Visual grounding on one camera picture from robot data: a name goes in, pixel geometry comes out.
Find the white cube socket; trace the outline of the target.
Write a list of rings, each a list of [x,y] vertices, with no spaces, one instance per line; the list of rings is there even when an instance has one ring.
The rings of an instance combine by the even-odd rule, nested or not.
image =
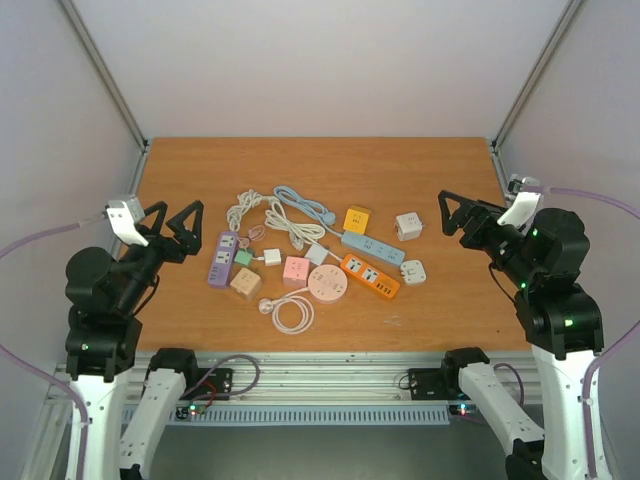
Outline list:
[[[399,241],[409,241],[418,238],[424,228],[424,223],[416,212],[397,215],[394,221],[396,236]]]

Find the yellow cube socket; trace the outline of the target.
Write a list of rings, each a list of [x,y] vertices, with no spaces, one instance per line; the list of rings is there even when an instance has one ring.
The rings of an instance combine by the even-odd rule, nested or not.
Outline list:
[[[369,209],[357,205],[349,206],[345,214],[343,230],[364,235],[370,215],[371,211]]]

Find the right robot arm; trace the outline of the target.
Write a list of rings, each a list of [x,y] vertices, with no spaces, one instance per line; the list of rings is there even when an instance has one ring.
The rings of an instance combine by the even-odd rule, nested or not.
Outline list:
[[[506,391],[478,348],[452,350],[441,383],[466,395],[499,440],[511,479],[608,479],[593,366],[604,348],[595,300],[578,284],[590,248],[579,216],[558,208],[520,213],[443,190],[443,232],[486,253],[517,287],[516,316],[530,344],[543,401],[538,426]]]

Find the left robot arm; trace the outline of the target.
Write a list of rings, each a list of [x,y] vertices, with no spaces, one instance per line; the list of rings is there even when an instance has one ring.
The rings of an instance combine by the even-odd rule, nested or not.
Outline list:
[[[76,253],[66,267],[71,301],[66,371],[79,404],[73,413],[68,475],[146,479],[180,398],[195,395],[202,375],[194,351],[163,348],[151,359],[146,387],[128,425],[121,420],[142,324],[137,314],[159,286],[166,263],[181,264],[202,245],[204,205],[196,200],[171,219],[167,205],[143,208],[134,196],[110,201],[105,218],[127,250]]]

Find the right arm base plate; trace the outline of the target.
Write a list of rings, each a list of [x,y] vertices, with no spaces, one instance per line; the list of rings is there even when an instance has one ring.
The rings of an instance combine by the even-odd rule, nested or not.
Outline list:
[[[408,370],[409,392],[413,401],[462,401],[468,397],[441,369]]]

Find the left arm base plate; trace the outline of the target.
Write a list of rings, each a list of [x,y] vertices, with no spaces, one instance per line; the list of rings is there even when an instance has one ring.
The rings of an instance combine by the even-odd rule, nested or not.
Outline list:
[[[187,401],[209,400],[213,394],[215,399],[228,400],[233,387],[234,372],[231,368],[217,368],[207,379],[189,394],[181,397]]]

